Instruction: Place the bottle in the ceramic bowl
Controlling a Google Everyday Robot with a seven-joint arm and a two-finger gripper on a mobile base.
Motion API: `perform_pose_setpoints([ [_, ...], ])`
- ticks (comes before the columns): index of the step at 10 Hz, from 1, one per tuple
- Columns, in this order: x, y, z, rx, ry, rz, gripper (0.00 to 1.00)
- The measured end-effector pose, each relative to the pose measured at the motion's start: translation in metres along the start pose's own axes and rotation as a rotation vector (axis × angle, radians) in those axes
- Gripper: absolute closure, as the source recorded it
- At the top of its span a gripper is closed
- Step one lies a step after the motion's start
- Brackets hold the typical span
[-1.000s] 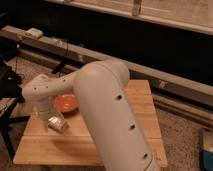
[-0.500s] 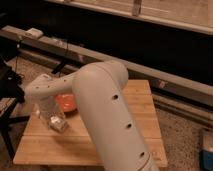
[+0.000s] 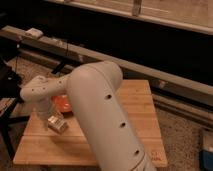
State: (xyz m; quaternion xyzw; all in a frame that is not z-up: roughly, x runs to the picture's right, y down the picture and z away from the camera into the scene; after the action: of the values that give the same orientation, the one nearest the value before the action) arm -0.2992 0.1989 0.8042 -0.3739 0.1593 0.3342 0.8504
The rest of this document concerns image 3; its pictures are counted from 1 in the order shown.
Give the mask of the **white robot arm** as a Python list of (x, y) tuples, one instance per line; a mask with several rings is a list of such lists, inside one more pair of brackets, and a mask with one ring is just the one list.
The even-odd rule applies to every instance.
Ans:
[(52, 115), (51, 98), (67, 95), (102, 171), (157, 171), (116, 95), (122, 80), (116, 63), (88, 63), (59, 78), (36, 76), (20, 95), (43, 119)]

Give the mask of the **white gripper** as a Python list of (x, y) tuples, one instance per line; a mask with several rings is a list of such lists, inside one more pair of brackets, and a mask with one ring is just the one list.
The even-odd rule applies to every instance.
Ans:
[(52, 115), (57, 117), (58, 119), (64, 120), (63, 114), (55, 109), (54, 104), (50, 98), (45, 98), (35, 103), (37, 115), (43, 124), (44, 128), (48, 128), (47, 119)]

